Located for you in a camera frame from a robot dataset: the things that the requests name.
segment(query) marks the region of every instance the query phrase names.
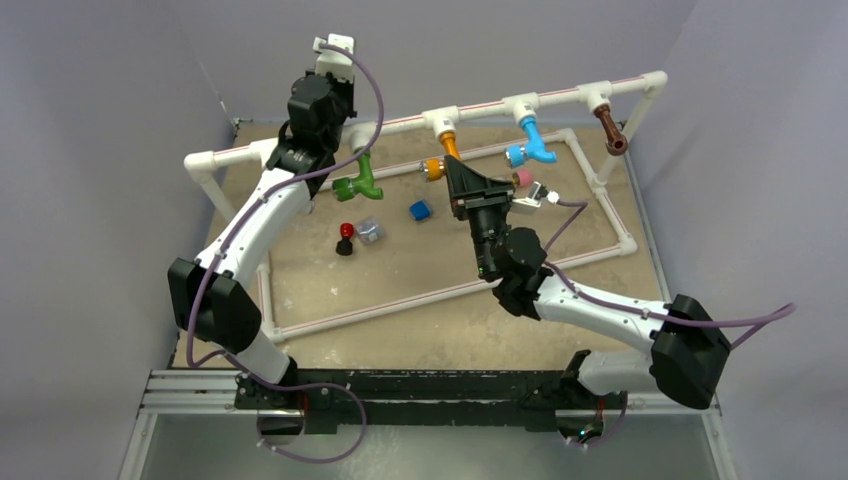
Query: light blue pipe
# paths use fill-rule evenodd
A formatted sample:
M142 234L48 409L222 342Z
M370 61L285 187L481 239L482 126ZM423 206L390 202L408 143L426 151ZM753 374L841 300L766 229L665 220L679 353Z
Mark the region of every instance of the light blue pipe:
M511 168L524 165L528 158L542 163L556 163L556 152L545 150L545 142L539 129L536 128L536 117L529 115L521 119L518 124L527 134L527 143L524 145L513 145L506 149L506 161Z

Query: pink object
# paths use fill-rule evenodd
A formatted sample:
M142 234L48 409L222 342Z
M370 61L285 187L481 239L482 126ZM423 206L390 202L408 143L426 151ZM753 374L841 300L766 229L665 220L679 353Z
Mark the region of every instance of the pink object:
M514 173L518 175L519 187L526 187L527 185L533 183L533 174L528 172L527 170L524 170L522 168L521 170L516 170Z

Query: beige tabletop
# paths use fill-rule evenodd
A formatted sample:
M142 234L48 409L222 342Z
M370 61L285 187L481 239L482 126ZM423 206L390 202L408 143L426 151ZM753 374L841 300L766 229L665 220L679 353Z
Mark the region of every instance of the beige tabletop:
M278 127L242 126L235 146L276 136ZM460 151L521 138L517 128L460 128ZM580 143L597 171L606 157L600 129L577 130ZM589 207L572 224L549 258L560 259L617 242L600 205L592 198L570 149L553 143L558 163L530 162L527 169L565 200L586 200ZM336 156L347 157L346 150ZM379 139L372 149L375 168L441 155L430 131L414 131ZM502 155L469 161L486 175L510 173ZM255 188L257 165L230 168L223 189L240 206ZM476 263L467 222L454 219L444 180L423 183L417 173L377 181L385 191L380 201L362 196L344 203L328 192L319 193L315 211L298 216L271 249L274 315L287 327L377 305L435 289L476 280ZM639 250L632 255L601 260L569 269L574 280L611 292L659 299L657 277L649 255L639 210L624 166L617 168L608 193ZM433 217L415 222L409 206L426 200ZM534 228L543 242L571 212L545 204L533 216L510 214L513 226ZM356 223L373 215L384 226L385 238L370 246L354 241L354 254L335 253L341 223ZM224 228L215 216L212 241ZM255 285L250 288L254 301ZM174 366L185 366L185 338L177 346ZM302 367L323 368L439 368L439 369L562 369L575 351L613 351L627 348L582 328L513 317L504 312L491 292L484 291L421 306L334 330L298 337L280 345ZM195 355L209 351L197 341ZM228 366L216 359L210 367Z

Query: pvc pipe frame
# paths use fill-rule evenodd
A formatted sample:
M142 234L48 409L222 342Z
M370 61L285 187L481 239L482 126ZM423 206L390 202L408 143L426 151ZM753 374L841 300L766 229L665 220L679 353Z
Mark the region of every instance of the pvc pipe frame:
M516 95L513 97L507 97L497 102L468 105L465 107L448 107L447 109L438 110L441 111L455 108L455 110L453 111L458 111L458 118L453 120L456 122L460 120L471 120L497 115L511 116L512 105L516 99L521 99L522 101L528 101L529 99L531 103L537 104L535 106L544 107L572 102L586 103L591 97L591 95L597 93L602 93L605 96L609 97L622 93L641 91L643 92L643 96L634 108L633 113L625 124L623 130L623 133L627 137L627 139L632 140L633 134L636 132L636 129L642 123L642 120L644 119L645 115L653 104L654 99L656 99L656 97L659 96L659 94L662 92L667 80L668 77L665 72L656 71L646 73L638 77L617 80L613 82L596 82L591 84L579 85L577 87L565 90L557 90L540 94L528 93L523 95ZM429 128L429 124L425 119L425 117L427 117L428 115L425 115L425 113L422 113L421 115L386 121L383 123L381 135L391 135L419 128ZM368 130L369 132L373 132L372 129L375 127L376 123L374 122L359 123L345 127L345 132L342 135L342 140L354 143L356 138L362 138L363 133L367 133L366 130ZM612 170L618 164L618 160L620 157L608 156L604 161L600 172L595 173L595 171L592 169L592 166L589 164L589 161L586 158L583 149L580 147L580 144L577 141L577 136L574 134L573 130L559 130L551 134L543 135L542 138L543 140L545 140L545 143L561 141L565 142L571 148L571 151L574 154L577 163L580 165L580 168L583 171L584 176L586 177L587 183L592 189L593 195L600 203L601 208L604 210L604 213L606 214L607 218L610 221L610 224L612 225L613 229L616 232L616 235L618 236L618 243L612 247L596 250L594 252L584 253L582 255L564 258L554 263L560 268L567 269L591 262L604 260L607 258L629 255L631 253L634 253L637 249L636 242L633 239L633 236L627 231L624 222L622 222L621 217L618 215L618 212L612 205L612 202L609 198L609 195L607 194L605 187L606 181L609 178L609 175ZM501 153L505 147L510 146L512 144L520 143L521 141L522 140L516 140L516 142L506 142L495 145L489 145L481 148L475 148L467 150L465 152L461 152L461 155L464 160L473 160L476 158ZM224 195L224 192L221 190L220 185L218 185L218 183L212 177L212 172L214 172L218 168L235 165L237 163L252 161L258 162L261 166L264 166L265 162L267 162L268 158L270 157L271 152L274 150L276 142L276 138L269 138L252 142L244 147L237 147L218 152L203 152L201 154L191 154L186 157L185 166L191 174L191 177L198 184L200 184L203 191L206 192L206 194L209 196L215 208L219 212L221 212L221 215L223 215L226 220L230 221L235 216L236 210ZM417 172L419 163L420 161L407 162L399 165L380 168L374 170L374 178L380 179L396 175L402 175L404 173ZM328 190L330 188L330 185L332 184L332 180L334 179L335 178L328 179L328 181L324 182L324 184L321 186L321 191ZM421 295L407 297L382 305L376 305L361 310L355 310L352 312L324 318L321 320L316 320L313 322L303 323L287 328L281 328L276 326L276 323L274 322L273 318L274 313L273 301L271 296L270 274L270 259L266 253L265 259L260 264L259 268L257 268L260 304L262 309L262 330L275 343L279 343L286 339L294 338L300 335L316 333L322 330L327 330L359 322L362 320L367 320L369 318L375 318L389 313L400 312L417 306L427 305L430 303L447 300L461 295L467 295L474 292L488 290L494 288L497 285L497 282L486 283L482 280L474 281L462 285L444 288L441 290L435 290Z

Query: blue block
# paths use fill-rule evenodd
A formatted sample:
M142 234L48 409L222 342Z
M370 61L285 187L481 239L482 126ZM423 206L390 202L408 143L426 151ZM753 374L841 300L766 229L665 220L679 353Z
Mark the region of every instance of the blue block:
M430 210L430 206L427 205L427 202L425 202L424 200L419 200L413 203L411 207L409 207L409 213L412 215L412 218L414 218L416 222L420 222L421 220L430 218L430 215L433 213L433 211Z

